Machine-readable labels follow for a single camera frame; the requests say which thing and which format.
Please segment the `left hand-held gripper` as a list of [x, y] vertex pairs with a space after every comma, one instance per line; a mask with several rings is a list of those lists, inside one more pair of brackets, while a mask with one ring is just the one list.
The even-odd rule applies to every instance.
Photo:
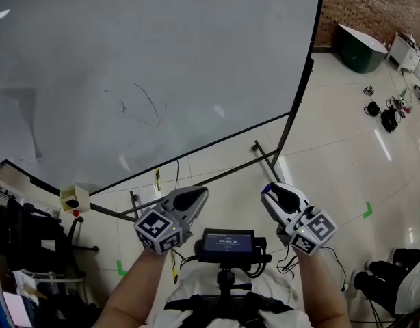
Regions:
[[156, 254], [180, 247], [192, 236], [191, 226], [208, 196], [206, 187], [182, 187], [147, 208], [134, 224], [143, 246]]

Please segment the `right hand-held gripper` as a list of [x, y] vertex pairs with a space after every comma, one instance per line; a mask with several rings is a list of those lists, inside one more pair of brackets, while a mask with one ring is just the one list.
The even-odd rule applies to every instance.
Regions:
[[337, 231], [330, 215], [308, 201], [305, 194], [285, 183], [272, 182], [261, 192], [261, 201], [278, 224], [276, 235], [283, 245], [303, 254], [314, 254]]

